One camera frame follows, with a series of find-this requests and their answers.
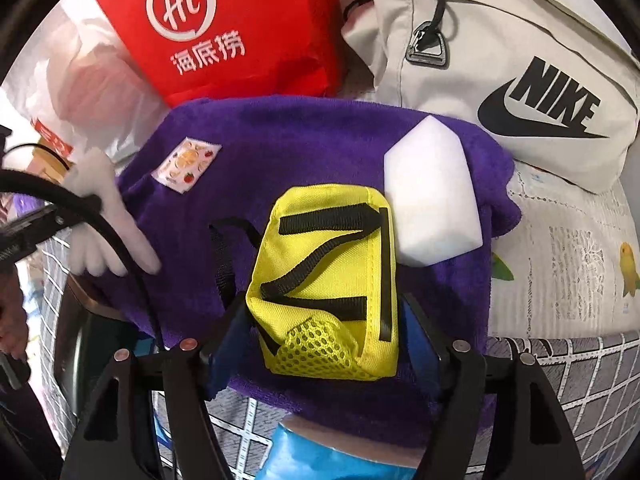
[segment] yellow mesh pocket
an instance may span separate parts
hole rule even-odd
[[[377,377],[358,366],[352,349],[345,342],[349,339],[345,332],[343,327],[324,321],[305,321],[287,334],[271,371],[317,379],[376,380]]]

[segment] screw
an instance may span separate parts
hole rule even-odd
[[[189,352],[198,346],[198,342],[193,338],[187,338],[180,341],[180,350],[184,350],[185,352]]]
[[[126,348],[121,348],[120,350],[118,350],[114,355],[113,358],[116,359],[117,362],[122,362],[122,361],[126,361],[127,359],[129,359],[130,356],[130,352],[129,350],[127,350]]]
[[[522,354],[520,354],[520,362],[527,366],[533,366],[534,364],[536,364],[537,359],[535,355],[530,354],[529,352],[523,352]]]
[[[466,354],[471,350],[471,345],[462,339],[457,339],[453,342],[453,349],[461,354]]]

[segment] haidilao logo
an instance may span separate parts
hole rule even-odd
[[[162,37],[191,41],[202,36],[213,22],[216,0],[146,0],[146,15]]]

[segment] white plastic bag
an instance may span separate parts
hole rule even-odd
[[[36,129],[72,147],[73,162],[93,147],[113,162],[123,160],[142,147],[169,111],[94,0],[60,2],[27,42],[2,88]]]

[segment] hi logo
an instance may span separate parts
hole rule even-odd
[[[216,14],[216,0],[146,0],[146,15],[158,34],[172,41],[202,36]]]
[[[543,123],[516,117],[504,102],[509,88],[516,81],[505,83],[478,108],[478,120],[487,130],[504,137],[564,137],[571,139],[603,139],[587,133],[585,121],[592,118],[600,99],[569,78],[555,66],[534,57],[509,99],[521,102],[559,124]]]

